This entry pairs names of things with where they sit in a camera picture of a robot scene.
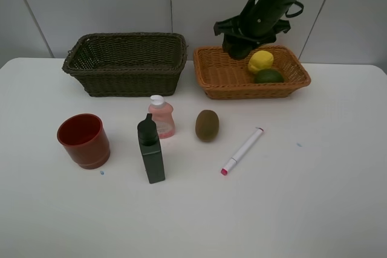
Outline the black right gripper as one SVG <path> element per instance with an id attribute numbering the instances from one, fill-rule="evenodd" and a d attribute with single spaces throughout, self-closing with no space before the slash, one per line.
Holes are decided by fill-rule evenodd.
<path id="1" fill-rule="evenodd" d="M 292 0 L 248 0 L 242 12 L 232 18 L 216 22 L 215 35 L 224 35 L 229 44 L 249 44 L 253 47 L 276 41 L 279 33 L 288 33 L 290 22 L 283 15 Z"/>

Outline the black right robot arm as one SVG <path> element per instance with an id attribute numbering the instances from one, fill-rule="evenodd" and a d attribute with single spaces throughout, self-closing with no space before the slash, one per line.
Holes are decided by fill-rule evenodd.
<path id="1" fill-rule="evenodd" d="M 299 0 L 248 0 L 239 15 L 216 22 L 213 30 L 224 36 L 225 52 L 243 58 L 251 50 L 276 42 L 279 33 L 290 30 L 288 20 L 303 11 Z"/>

